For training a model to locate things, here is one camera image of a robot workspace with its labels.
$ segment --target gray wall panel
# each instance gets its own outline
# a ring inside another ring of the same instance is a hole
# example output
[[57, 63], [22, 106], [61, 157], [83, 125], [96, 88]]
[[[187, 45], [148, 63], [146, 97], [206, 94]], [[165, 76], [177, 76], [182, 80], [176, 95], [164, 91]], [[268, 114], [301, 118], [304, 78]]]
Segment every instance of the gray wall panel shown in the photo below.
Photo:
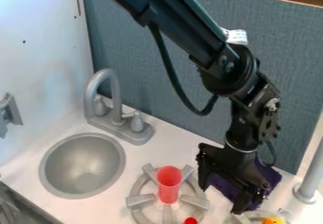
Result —
[[[197, 0], [215, 21], [248, 32], [249, 48], [261, 69], [282, 92], [282, 133], [274, 144], [278, 166], [296, 173], [323, 102], [323, 9], [276, 0]], [[85, 0], [94, 69], [109, 67], [121, 79], [126, 104], [196, 134], [222, 143], [230, 123], [230, 103], [221, 99], [213, 112], [199, 117], [175, 95], [160, 54], [147, 28], [111, 0]], [[210, 94], [195, 66], [166, 40], [187, 95], [200, 108]], [[108, 87], [103, 87], [109, 94]]]

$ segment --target stove burner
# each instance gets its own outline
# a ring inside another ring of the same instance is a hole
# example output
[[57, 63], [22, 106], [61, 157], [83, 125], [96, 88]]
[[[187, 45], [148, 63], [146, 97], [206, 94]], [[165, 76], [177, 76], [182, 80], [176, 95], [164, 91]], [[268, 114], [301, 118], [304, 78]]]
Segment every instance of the stove burner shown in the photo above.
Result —
[[[151, 221], [143, 212], [143, 208], [146, 205], [152, 205], [157, 198], [154, 194], [140, 194], [142, 188], [149, 182], [153, 181], [157, 184], [156, 171], [158, 168], [154, 168], [151, 164], [143, 166], [144, 174], [136, 180], [133, 184], [130, 195], [126, 198], [127, 207], [131, 209], [132, 216], [138, 224], [156, 224]], [[204, 213], [209, 209], [210, 203], [206, 199], [204, 192], [198, 187], [197, 179], [193, 177], [194, 169], [185, 165], [181, 170], [182, 181], [181, 183], [188, 183], [195, 192], [195, 196], [181, 195], [178, 201], [181, 204], [188, 204], [194, 207], [194, 211], [188, 215], [194, 218], [198, 223], [202, 220]], [[174, 224], [175, 210], [174, 205], [163, 205], [162, 209], [162, 224]]]

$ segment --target black cable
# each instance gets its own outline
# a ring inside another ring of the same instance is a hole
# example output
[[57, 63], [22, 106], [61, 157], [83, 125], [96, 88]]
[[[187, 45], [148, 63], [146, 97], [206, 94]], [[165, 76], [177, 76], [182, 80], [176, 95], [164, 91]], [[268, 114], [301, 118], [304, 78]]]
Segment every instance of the black cable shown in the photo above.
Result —
[[269, 149], [269, 151], [271, 153], [271, 156], [273, 157], [273, 162], [271, 164], [264, 164], [264, 165], [266, 165], [268, 167], [272, 167], [272, 166], [274, 166], [276, 164], [277, 153], [276, 153], [276, 150], [275, 150], [275, 148], [273, 147], [273, 145], [272, 145], [272, 143], [270, 141], [266, 141], [265, 143], [266, 143], [266, 145], [267, 145], [267, 147], [268, 147], [268, 149]]
[[170, 57], [168, 55], [167, 48], [166, 48], [166, 46], [165, 46], [165, 44], [163, 42], [163, 38], [162, 38], [162, 35], [160, 33], [160, 30], [158, 29], [157, 26], [155, 26], [153, 24], [149, 25], [149, 29], [150, 29], [150, 32], [151, 32], [151, 34], [153, 35], [153, 37], [154, 37], [154, 39], [156, 41], [157, 47], [160, 50], [162, 62], [163, 62], [163, 65], [164, 65], [164, 67], [166, 69], [166, 72], [167, 72], [167, 75], [169, 77], [169, 80], [171, 81], [171, 84], [172, 84], [174, 90], [176, 91], [178, 97], [180, 98], [181, 102], [188, 109], [190, 109], [192, 112], [194, 112], [197, 115], [200, 115], [200, 116], [208, 115], [212, 111], [213, 106], [214, 106], [218, 96], [213, 95], [210, 98], [208, 104], [205, 106], [205, 108], [202, 111], [198, 110], [192, 104], [192, 102], [190, 101], [190, 99], [187, 97], [187, 95], [184, 93], [183, 89], [180, 86], [178, 76], [176, 75], [176, 72], [175, 72], [175, 69], [173, 67], [172, 61], [171, 61], [171, 59], [170, 59]]

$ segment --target yellow toy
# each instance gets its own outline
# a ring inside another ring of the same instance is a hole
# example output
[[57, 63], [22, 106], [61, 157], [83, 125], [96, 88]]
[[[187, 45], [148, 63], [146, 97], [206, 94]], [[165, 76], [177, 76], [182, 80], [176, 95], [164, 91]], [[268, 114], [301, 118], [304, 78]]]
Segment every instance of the yellow toy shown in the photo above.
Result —
[[281, 217], [270, 217], [263, 220], [263, 224], [286, 224]]

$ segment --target purple object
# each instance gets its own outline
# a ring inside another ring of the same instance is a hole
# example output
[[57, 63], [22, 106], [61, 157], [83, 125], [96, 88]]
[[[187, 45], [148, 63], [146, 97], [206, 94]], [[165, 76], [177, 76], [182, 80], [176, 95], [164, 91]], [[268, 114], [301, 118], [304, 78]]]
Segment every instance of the purple object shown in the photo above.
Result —
[[[270, 195], [270, 193], [279, 184], [282, 176], [279, 172], [274, 170], [272, 167], [262, 165], [260, 163], [258, 157], [256, 157], [256, 159], [255, 159], [255, 165], [256, 165], [258, 171], [263, 174], [264, 178], [271, 185], [271, 189], [269, 191], [266, 191], [264, 194], [265, 197], [267, 198]], [[237, 189], [237, 187], [233, 183], [221, 178], [217, 174], [212, 174], [211, 185], [214, 186], [216, 189], [220, 190], [222, 192], [222, 194], [233, 203], [235, 202], [236, 198], [238, 197], [238, 195], [240, 193], [240, 190]], [[254, 211], [257, 208], [259, 208], [259, 206], [260, 206], [260, 204], [258, 202], [251, 201], [249, 203], [247, 209], [249, 211]]]

